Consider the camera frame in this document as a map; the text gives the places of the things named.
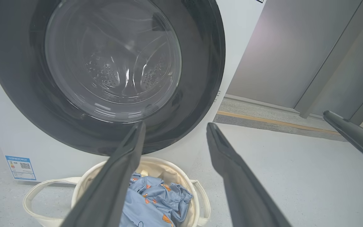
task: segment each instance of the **qr code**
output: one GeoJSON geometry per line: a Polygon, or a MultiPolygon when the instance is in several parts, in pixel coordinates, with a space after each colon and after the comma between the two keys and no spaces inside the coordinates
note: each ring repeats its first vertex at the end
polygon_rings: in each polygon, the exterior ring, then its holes
{"type": "Polygon", "coordinates": [[[30,164],[29,163],[20,162],[20,167],[22,169],[30,169],[30,164]]]}

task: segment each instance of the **white washing machine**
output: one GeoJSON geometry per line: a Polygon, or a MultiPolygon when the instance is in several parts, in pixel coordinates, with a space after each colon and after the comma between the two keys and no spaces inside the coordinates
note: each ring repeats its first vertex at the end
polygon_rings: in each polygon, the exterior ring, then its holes
{"type": "Polygon", "coordinates": [[[81,176],[132,123],[188,172],[265,0],[0,1],[0,146],[14,179],[81,176]]]}

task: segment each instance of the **clothes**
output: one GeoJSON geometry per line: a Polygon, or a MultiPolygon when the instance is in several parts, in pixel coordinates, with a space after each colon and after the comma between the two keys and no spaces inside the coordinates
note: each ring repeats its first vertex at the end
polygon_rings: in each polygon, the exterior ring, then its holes
{"type": "Polygon", "coordinates": [[[175,227],[182,222],[193,195],[180,184],[134,173],[127,189],[120,227],[175,227]]]}

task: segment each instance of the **basket handle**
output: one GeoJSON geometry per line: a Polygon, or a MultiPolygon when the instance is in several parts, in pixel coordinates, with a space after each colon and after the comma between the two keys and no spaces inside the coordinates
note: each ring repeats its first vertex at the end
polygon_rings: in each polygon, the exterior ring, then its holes
{"type": "Polygon", "coordinates": [[[199,217],[199,222],[197,223],[198,226],[204,226],[209,218],[211,217],[211,204],[209,203],[208,196],[201,185],[200,181],[197,180],[191,180],[191,183],[193,183],[194,187],[196,188],[197,192],[200,194],[201,199],[203,200],[203,206],[204,206],[204,217],[199,217]]]}
{"type": "Polygon", "coordinates": [[[25,209],[25,211],[28,214],[30,214],[32,217],[34,217],[42,226],[59,227],[64,219],[45,217],[43,215],[36,214],[35,212],[33,212],[32,200],[34,199],[34,197],[37,194],[39,194],[40,191],[42,191],[43,188],[49,186],[50,184],[54,184],[54,183],[77,184],[80,179],[81,179],[80,177],[69,177],[69,178],[63,178],[63,179],[58,179],[58,180],[44,181],[40,184],[37,184],[23,198],[23,208],[25,209]]]}

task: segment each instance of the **laundry basket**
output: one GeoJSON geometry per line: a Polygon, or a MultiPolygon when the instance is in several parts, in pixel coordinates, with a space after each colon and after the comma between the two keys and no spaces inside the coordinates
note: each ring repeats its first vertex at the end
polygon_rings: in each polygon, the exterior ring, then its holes
{"type": "MultiPolygon", "coordinates": [[[[62,218],[45,217],[33,212],[32,200],[33,198],[45,187],[53,183],[70,183],[76,184],[74,193],[72,195],[71,207],[74,207],[76,202],[82,197],[85,190],[88,188],[92,180],[99,173],[101,168],[105,165],[105,161],[95,165],[89,169],[82,177],[71,177],[58,180],[45,181],[33,187],[23,199],[23,208],[25,211],[33,216],[44,227],[59,227],[62,223],[62,218]]],[[[196,227],[204,226],[210,217],[211,207],[208,196],[204,191],[202,185],[197,180],[190,180],[187,175],[175,164],[165,161],[160,158],[141,157],[140,165],[136,172],[147,172],[151,177],[158,177],[163,179],[166,184],[176,182],[185,187],[192,195],[193,199],[190,201],[187,210],[186,219],[178,227],[196,227]],[[204,216],[200,217],[200,203],[199,197],[203,201],[204,216]]]]}

